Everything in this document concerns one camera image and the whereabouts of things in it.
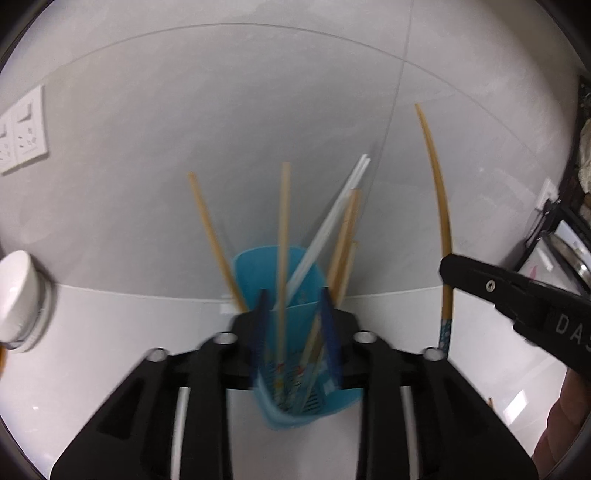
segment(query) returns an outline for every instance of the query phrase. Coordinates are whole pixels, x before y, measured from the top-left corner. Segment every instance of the wall socket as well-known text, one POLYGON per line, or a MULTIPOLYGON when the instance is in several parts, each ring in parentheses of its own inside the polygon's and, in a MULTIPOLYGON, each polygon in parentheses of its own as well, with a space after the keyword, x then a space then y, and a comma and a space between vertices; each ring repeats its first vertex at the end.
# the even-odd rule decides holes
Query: wall socket
POLYGON ((535 203, 535 208, 540 212, 544 210, 546 200, 550 200, 551 202, 558 200, 558 189, 550 179, 546 179, 544 181, 544 184, 542 185, 542 191, 538 196, 538 201, 535 203))
POLYGON ((42 91, 40 85, 35 87, 10 109, 18 163, 47 153, 42 91))
POLYGON ((12 121, 10 111, 0 117, 0 173, 15 167, 18 164, 14 151, 14 136, 12 134, 12 121))

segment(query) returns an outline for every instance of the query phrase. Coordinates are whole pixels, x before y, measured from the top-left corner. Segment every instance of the black robotic claw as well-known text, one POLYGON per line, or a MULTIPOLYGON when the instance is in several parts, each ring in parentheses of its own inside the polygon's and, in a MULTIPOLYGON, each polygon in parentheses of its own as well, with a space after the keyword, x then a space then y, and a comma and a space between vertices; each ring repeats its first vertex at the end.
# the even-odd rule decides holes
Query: black robotic claw
POLYGON ((441 261, 447 285, 495 304, 513 329, 591 381, 591 302, 460 255, 441 261))
MULTIPOLYGON (((149 352, 60 456, 51 480, 168 479, 180 387, 191 387, 180 479, 232 479, 226 389, 250 386, 266 304, 263 295, 256 310, 235 318, 231 332, 198 350, 149 352)), ((537 479, 521 445, 440 351, 401 352, 359 334, 354 315, 332 316, 342 388, 365 390, 357 479, 406 480, 409 457, 425 480, 537 479), (402 387, 412 393, 410 408, 402 387), (408 425, 405 408, 414 411, 408 425), (409 450, 411 437, 417 441, 409 450)))

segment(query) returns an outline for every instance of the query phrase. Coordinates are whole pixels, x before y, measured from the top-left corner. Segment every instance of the blue plastic cup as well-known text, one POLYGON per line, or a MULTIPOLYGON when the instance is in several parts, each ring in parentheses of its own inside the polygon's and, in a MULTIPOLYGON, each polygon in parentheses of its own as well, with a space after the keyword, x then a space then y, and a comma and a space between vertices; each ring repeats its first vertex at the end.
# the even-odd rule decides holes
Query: blue plastic cup
MULTIPOLYGON (((290 247, 288 278, 296 270, 305 249, 290 247)), ((277 246, 259 247, 246 250, 234 258, 234 272, 236 282, 249 309, 254 309, 262 289, 269 292, 269 302, 274 305, 277 298, 277 246)), ((304 345, 308 338, 310 327, 317 311, 320 292, 326 285, 326 280, 320 268, 314 264, 300 288, 294 295, 290 305, 285 310, 285 353, 286 371, 293 370, 300 359, 304 345)), ((267 331, 267 354, 275 355, 275 315, 271 315, 271 322, 267 331)), ((362 389, 338 390, 334 388, 332 380, 323 368, 313 387, 307 408, 301 414, 282 411, 277 407, 270 392, 274 375, 273 363, 264 362, 257 376, 254 392, 259 407, 269 427, 279 430, 299 427, 321 417, 331 415, 349 407, 358 401, 362 389)))

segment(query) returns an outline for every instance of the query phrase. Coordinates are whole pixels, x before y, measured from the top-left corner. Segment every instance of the metal bolt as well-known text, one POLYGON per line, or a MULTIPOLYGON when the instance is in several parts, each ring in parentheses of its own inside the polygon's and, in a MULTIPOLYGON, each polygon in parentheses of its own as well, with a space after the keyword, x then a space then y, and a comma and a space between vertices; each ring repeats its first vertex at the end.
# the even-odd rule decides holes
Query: metal bolt
POLYGON ((377 338, 378 337, 375 333, 367 331, 357 332, 355 335, 353 335, 353 339, 357 343, 374 343, 377 338))
POLYGON ((213 339, 218 345, 231 345, 238 340, 238 337, 232 332, 221 332, 213 339))
POLYGON ((166 360, 166 357, 168 357, 168 352, 163 348, 152 348, 146 356, 146 360, 150 362, 162 362, 166 360))
POLYGON ((438 362, 445 358, 445 353, 439 348, 427 348, 423 351, 423 358, 430 362, 438 362))

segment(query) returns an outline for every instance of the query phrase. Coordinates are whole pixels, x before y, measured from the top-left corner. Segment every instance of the white wall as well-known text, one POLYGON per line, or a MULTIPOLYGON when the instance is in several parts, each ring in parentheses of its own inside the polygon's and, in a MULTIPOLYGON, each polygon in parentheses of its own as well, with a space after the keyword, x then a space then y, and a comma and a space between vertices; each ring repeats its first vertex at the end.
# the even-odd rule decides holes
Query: white wall
POLYGON ((219 298, 188 170, 233 256, 275 242, 280 162, 293 163, 291 241, 307 245, 369 152, 351 292, 436 286, 413 102, 439 148, 456 249, 500 262, 545 177, 560 180, 577 69, 533 0, 56 0, 0 74, 2 109, 45 84, 50 148, 0 177, 0 242, 63 284, 219 298))

